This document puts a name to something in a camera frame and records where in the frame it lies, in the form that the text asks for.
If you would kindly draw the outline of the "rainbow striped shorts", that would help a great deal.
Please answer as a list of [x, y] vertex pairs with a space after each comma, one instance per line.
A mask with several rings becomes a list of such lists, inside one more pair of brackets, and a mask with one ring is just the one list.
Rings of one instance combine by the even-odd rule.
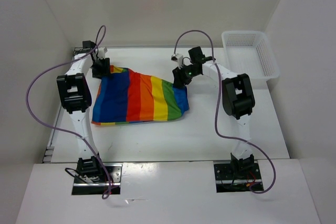
[[189, 110], [187, 88], [129, 68], [110, 66], [102, 77], [91, 123], [118, 125], [180, 119]]

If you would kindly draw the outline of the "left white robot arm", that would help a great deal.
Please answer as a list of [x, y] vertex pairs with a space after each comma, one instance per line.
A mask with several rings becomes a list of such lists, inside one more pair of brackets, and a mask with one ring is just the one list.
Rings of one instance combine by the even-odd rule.
[[74, 52], [74, 60], [69, 70], [57, 77], [57, 87], [62, 107], [72, 120], [79, 147], [77, 179], [84, 183], [101, 181], [105, 169], [99, 164], [99, 154], [89, 120], [92, 96], [86, 81], [86, 73], [92, 70], [92, 77], [101, 79], [110, 74], [110, 59], [105, 57], [106, 48], [98, 48], [93, 41], [82, 42], [82, 49]]

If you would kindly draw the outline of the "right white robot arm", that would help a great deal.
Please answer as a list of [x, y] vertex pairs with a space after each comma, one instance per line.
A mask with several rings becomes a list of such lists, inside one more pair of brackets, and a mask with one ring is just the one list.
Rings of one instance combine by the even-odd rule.
[[250, 141], [250, 116], [255, 106], [255, 98], [250, 78], [247, 74], [237, 74], [216, 63], [211, 56], [205, 56], [201, 47], [188, 51], [190, 64], [184, 63], [185, 57], [174, 53], [171, 60], [177, 63], [172, 71], [176, 88], [184, 88], [196, 76], [203, 75], [218, 81], [219, 100], [224, 112], [237, 123], [238, 143], [230, 154], [230, 172], [235, 178], [243, 178], [254, 165]]

